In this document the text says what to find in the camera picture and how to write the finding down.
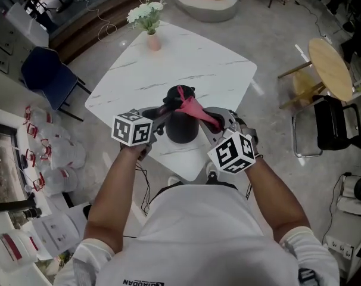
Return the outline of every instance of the white round ottoman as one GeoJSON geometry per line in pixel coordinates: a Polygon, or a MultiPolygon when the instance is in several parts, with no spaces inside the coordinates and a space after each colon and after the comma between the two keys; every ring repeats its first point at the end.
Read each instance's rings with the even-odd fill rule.
{"type": "Polygon", "coordinates": [[[220,22],[236,14],[238,0],[175,0],[191,17],[205,22],[220,22]]]}

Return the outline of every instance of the flower vase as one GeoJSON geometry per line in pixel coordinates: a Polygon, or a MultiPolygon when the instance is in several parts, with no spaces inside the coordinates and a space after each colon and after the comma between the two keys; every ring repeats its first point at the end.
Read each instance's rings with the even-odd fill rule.
{"type": "Polygon", "coordinates": [[[159,41],[156,33],[153,35],[148,35],[147,45],[153,51],[158,51],[161,48],[161,42],[159,41]]]}

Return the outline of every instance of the pink cloth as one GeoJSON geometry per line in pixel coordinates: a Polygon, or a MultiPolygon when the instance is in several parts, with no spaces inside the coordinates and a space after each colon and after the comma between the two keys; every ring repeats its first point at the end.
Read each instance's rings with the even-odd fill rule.
{"type": "Polygon", "coordinates": [[[204,120],[209,123],[212,123],[215,125],[217,129],[220,130],[219,122],[215,120],[212,116],[209,116],[207,113],[203,111],[203,107],[194,97],[189,97],[187,100],[185,99],[185,95],[183,92],[183,89],[181,86],[177,87],[177,90],[180,95],[180,99],[182,100],[182,105],[180,109],[177,109],[175,111],[180,111],[185,114],[188,114],[189,116],[192,116],[199,120],[204,120]]]}

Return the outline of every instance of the sleeve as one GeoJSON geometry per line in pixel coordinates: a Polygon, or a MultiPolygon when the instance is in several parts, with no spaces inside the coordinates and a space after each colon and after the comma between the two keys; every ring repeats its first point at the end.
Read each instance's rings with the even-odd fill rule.
{"type": "Polygon", "coordinates": [[[69,262],[57,273],[54,286],[93,286],[100,269],[114,256],[106,243],[83,240],[69,262]]]}
{"type": "Polygon", "coordinates": [[[305,226],[290,230],[280,240],[280,245],[297,259],[300,269],[315,272],[320,286],[339,286],[340,273],[337,261],[305,226]]]}

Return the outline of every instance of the blue chair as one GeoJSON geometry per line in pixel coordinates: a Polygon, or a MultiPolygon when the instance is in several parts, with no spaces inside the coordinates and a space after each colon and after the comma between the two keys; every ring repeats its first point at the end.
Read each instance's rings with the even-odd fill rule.
{"type": "Polygon", "coordinates": [[[83,119],[63,110],[61,106],[69,107],[66,99],[76,85],[88,94],[91,92],[84,87],[85,82],[60,61],[56,51],[41,46],[35,47],[23,63],[21,73],[27,89],[43,92],[53,110],[83,122],[83,119]]]}

